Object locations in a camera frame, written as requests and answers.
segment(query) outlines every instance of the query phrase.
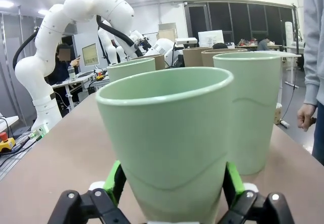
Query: brown tabletop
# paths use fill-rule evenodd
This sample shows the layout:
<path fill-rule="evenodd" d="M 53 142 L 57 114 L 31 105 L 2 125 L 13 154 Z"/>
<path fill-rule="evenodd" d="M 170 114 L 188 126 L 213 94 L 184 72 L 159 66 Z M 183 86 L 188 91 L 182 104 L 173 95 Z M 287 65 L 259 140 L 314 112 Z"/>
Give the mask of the brown tabletop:
<path fill-rule="evenodd" d="M 0 223 L 47 223 L 63 191 L 85 193 L 92 182 L 106 179 L 114 161 L 111 142 L 91 95 L 0 182 Z M 244 180 L 255 183 L 263 195 L 284 193 L 296 223 L 323 222 L 324 168 L 278 127 L 273 128 L 265 169 Z M 128 184 L 119 207 L 131 223 L 146 221 Z M 218 216 L 226 209 L 222 197 Z"/>

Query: brown cup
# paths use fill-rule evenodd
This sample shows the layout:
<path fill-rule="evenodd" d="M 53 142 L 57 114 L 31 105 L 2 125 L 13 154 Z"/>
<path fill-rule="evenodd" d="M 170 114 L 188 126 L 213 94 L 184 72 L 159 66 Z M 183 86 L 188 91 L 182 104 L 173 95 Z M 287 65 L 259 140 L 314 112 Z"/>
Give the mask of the brown cup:
<path fill-rule="evenodd" d="M 224 53 L 233 53 L 233 52 L 245 52 L 246 49 L 216 49 L 216 50 L 205 50 L 201 53 L 202 64 L 206 67 L 214 67 L 213 56 L 224 54 Z"/>
<path fill-rule="evenodd" d="M 141 57 L 137 57 L 137 58 L 132 58 L 131 60 L 136 60 L 139 58 L 147 58 L 147 57 L 155 59 L 155 70 L 156 71 L 165 69 L 164 55 L 141 56 Z"/>
<path fill-rule="evenodd" d="M 201 53 L 212 49 L 211 47 L 199 47 L 183 50 L 183 60 L 185 67 L 203 66 Z"/>

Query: red button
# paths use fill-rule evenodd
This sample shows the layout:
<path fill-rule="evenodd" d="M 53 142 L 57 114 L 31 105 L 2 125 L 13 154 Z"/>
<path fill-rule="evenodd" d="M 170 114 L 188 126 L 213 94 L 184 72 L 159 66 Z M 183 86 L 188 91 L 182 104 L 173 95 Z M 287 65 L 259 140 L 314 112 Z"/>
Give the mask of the red button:
<path fill-rule="evenodd" d="M 2 133 L 0 133 L 0 138 L 1 138 L 3 141 L 8 140 L 7 133 L 6 133 L 6 132 L 2 132 Z"/>

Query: green cup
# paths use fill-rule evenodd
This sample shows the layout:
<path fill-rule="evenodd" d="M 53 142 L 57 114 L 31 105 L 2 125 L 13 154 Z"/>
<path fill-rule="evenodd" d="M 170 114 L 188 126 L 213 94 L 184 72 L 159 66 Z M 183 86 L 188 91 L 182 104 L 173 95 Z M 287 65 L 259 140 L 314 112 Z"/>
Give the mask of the green cup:
<path fill-rule="evenodd" d="M 154 58 L 142 58 L 126 61 L 107 67 L 110 82 L 137 75 L 144 72 L 155 71 Z"/>
<path fill-rule="evenodd" d="M 280 83 L 280 56 L 236 52 L 213 57 L 214 66 L 235 76 L 229 161 L 240 174 L 266 163 Z"/>
<path fill-rule="evenodd" d="M 215 222 L 227 159 L 233 75 L 192 67 L 99 89 L 99 111 L 148 220 Z"/>

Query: computer screen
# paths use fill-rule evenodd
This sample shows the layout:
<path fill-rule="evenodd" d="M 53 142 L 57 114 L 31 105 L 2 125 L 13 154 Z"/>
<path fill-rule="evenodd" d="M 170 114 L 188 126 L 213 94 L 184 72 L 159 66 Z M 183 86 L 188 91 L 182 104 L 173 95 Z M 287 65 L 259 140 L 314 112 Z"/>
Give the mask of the computer screen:
<path fill-rule="evenodd" d="M 98 65 L 98 54 L 96 44 L 82 48 L 83 59 L 86 66 Z"/>

